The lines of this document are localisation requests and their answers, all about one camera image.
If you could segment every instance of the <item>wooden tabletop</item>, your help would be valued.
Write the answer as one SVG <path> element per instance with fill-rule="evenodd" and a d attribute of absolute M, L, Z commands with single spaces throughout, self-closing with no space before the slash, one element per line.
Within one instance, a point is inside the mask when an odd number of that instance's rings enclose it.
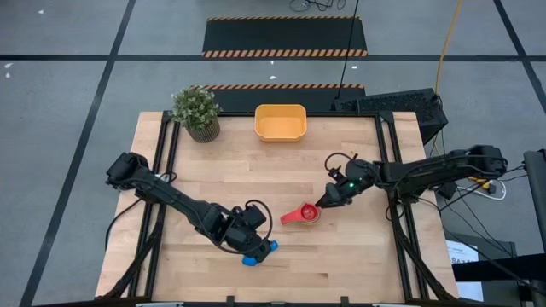
<path fill-rule="evenodd" d="M 160 118 L 161 113 L 140 114 L 131 148 L 150 164 Z M 297 143 L 261 142 L 253 125 L 253 118 L 220 118 L 222 131 L 208 144 L 194 142 L 182 128 L 174 165 L 178 179 L 173 186 L 196 200 L 229 209 L 250 199 L 262 200 L 272 211 L 270 239 L 278 241 L 279 249 L 256 267 L 243 266 L 241 255 L 219 251 L 193 230 L 183 214 L 168 207 L 153 300 L 223 302 L 234 295 L 238 302 L 326 303 L 339 302 L 340 296 L 348 296 L 352 303 L 403 302 L 392 225 L 385 219 L 384 191 L 370 188 L 350 206 L 323 211 L 311 226 L 283 226 L 279 220 L 302 202 L 315 202 L 322 196 L 326 182 L 331 181 L 323 166 L 329 154 L 358 153 L 360 159 L 380 160 L 374 120 L 311 117 L 304 138 Z M 415 115 L 395 113 L 395 125 L 404 162 L 424 159 Z M 383 130 L 390 151 L 388 127 L 383 125 Z M 329 162 L 329 166 L 345 164 L 340 157 Z M 422 197 L 435 202 L 431 192 Z M 122 193 L 116 214 L 134 200 L 131 191 Z M 134 258 L 142 211 L 143 205 L 134 208 L 113 226 L 97 295 L 110 290 Z M 413 212 L 423 260 L 457 297 L 437 210 L 421 202 L 413 205 Z M 259 234 L 263 236 L 267 227 L 267 223 L 260 227 Z M 409 258 L 408 267 L 417 297 Z M 143 293 L 144 282 L 140 284 L 139 293 Z"/>

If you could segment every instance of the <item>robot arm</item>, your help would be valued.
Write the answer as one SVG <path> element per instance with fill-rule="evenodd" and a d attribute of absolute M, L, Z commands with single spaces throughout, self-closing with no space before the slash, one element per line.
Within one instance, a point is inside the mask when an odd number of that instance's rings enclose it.
<path fill-rule="evenodd" d="M 268 240 L 270 232 L 264 239 L 256 233 L 266 218 L 255 205 L 249 205 L 252 201 L 244 209 L 236 206 L 230 211 L 219 204 L 193 200 L 159 179 L 148 168 L 146 159 L 136 153 L 122 153 L 107 175 L 106 183 L 114 188 L 134 188 L 135 195 L 149 203 L 164 203 L 177 209 L 212 244 L 225 252 L 243 254 L 246 265 L 261 263 L 277 247 L 276 241 Z M 233 250 L 221 247 L 223 242 Z"/>
<path fill-rule="evenodd" d="M 369 163 L 357 159 L 356 155 L 352 158 L 346 157 L 349 161 L 345 175 L 340 172 L 340 167 L 327 167 L 328 175 L 335 183 L 326 185 L 326 192 L 316 203 L 317 207 L 349 205 L 352 197 L 373 185 L 386 191 L 394 191 L 400 200 L 416 202 L 426 189 L 443 183 L 466 177 L 497 179 L 506 172 L 508 165 L 498 148 L 481 145 L 412 163 Z"/>

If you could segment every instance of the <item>black floor line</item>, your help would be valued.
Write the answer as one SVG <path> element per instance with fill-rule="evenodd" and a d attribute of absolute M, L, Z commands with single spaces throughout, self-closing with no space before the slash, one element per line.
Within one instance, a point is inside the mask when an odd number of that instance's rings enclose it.
<path fill-rule="evenodd" d="M 438 61 L 440 55 L 367 55 L 349 57 L 349 61 Z M 546 55 L 528 55 L 529 61 L 544 62 Z M 0 61 L 107 61 L 110 55 L 0 55 Z M 201 55 L 116 55 L 116 61 L 343 61 L 333 57 L 256 57 L 205 58 Z M 444 61 L 505 62 L 522 61 L 520 55 L 446 55 Z"/>
<path fill-rule="evenodd" d="M 87 113 L 87 119 L 85 120 L 84 128 L 82 129 L 82 133 L 78 140 L 78 146 L 76 147 L 72 162 L 70 163 L 70 167 L 68 168 L 67 177 L 62 184 L 61 193 L 59 195 L 59 199 L 57 200 L 57 204 L 55 205 L 53 216 L 49 221 L 49 226 L 45 233 L 44 240 L 42 241 L 42 245 L 40 246 L 40 251 L 38 252 L 36 262 L 32 267 L 31 275 L 26 284 L 25 291 L 23 292 L 23 296 L 19 304 L 20 307 L 31 306 L 32 301 L 34 300 L 34 296 L 36 295 L 36 291 L 38 290 L 40 280 L 42 279 L 42 274 L 44 273 L 45 264 L 47 264 L 49 255 L 51 253 L 51 248 L 53 247 L 55 237 L 57 236 L 57 232 L 61 224 L 62 216 L 65 209 L 67 208 L 68 198 L 70 197 L 74 181 L 76 180 L 76 176 L 78 175 L 78 170 L 81 165 L 82 158 L 84 157 L 84 151 L 87 147 L 87 142 L 89 141 L 91 130 L 93 129 L 93 124 L 95 123 L 99 107 L 101 106 L 102 97 L 104 96 L 104 91 L 106 90 L 108 80 L 110 79 L 110 75 L 112 73 L 115 56 L 119 52 L 119 46 L 121 45 L 121 41 L 123 40 L 123 36 L 125 35 L 125 30 L 127 29 L 132 10 L 135 6 L 135 1 L 136 0 L 129 0 L 127 3 L 127 7 L 119 25 L 118 33 L 113 41 L 112 49 L 110 50 L 109 59 L 106 66 L 104 67 L 101 80 L 99 81 L 96 89 L 95 97 L 93 98 L 93 102 L 90 105 L 90 110 Z"/>
<path fill-rule="evenodd" d="M 508 32 L 508 35 L 510 36 L 510 39 L 512 40 L 512 43 L 514 44 L 515 50 L 518 52 L 518 55 L 521 58 L 521 63 L 523 64 L 523 67 L 526 70 L 527 77 L 529 78 L 529 81 L 531 82 L 532 88 L 535 90 L 535 94 L 537 95 L 538 101 L 540 101 L 540 104 L 543 106 L 544 112 L 546 112 L 546 94 L 544 94 L 544 87 L 542 86 L 540 79 L 537 76 L 537 73 L 535 72 L 535 69 L 532 67 L 531 62 L 529 61 L 529 57 L 527 56 L 526 51 L 523 49 L 523 45 L 521 44 L 520 38 L 518 38 L 518 34 L 516 34 L 514 26 L 512 25 L 512 22 L 510 21 L 508 14 L 506 13 L 506 9 L 504 9 L 504 6 L 502 5 L 501 0 L 493 0 L 495 3 L 495 6 L 497 7 L 498 13 L 501 15 L 502 23 L 506 27 L 506 31 Z"/>

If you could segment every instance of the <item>yellow cable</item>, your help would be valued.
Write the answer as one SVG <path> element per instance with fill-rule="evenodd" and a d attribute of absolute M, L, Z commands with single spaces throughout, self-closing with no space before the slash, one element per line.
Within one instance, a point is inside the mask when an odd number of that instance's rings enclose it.
<path fill-rule="evenodd" d="M 445 37 L 444 48 L 442 49 L 442 55 L 440 56 L 440 61 L 438 62 L 438 71 L 436 72 L 436 86 L 434 87 L 434 92 L 436 93 L 436 95 L 439 94 L 440 75 L 442 74 L 442 64 L 444 64 L 444 55 L 445 55 L 445 52 L 447 51 L 448 46 L 450 45 L 451 33 L 453 33 L 453 29 L 455 28 L 457 18 L 459 17 L 459 12 L 461 11 L 461 4 L 462 4 L 462 0 L 459 0 L 457 2 L 457 6 L 455 7 L 455 13 L 453 15 L 453 20 L 451 21 L 450 30 L 447 32 L 447 37 Z M 441 99 L 440 99 L 440 107 L 443 107 L 443 102 Z M 434 149 L 436 149 L 436 153 L 438 155 L 441 154 L 440 151 L 438 150 L 438 146 L 436 145 L 436 140 L 434 140 Z"/>

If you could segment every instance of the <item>yellow bowl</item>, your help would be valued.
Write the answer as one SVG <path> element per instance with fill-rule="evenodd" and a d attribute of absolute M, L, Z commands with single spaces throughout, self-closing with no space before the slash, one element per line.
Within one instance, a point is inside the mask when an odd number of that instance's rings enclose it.
<path fill-rule="evenodd" d="M 302 105 L 260 105 L 254 129 L 263 142 L 297 142 L 307 131 L 307 113 Z"/>

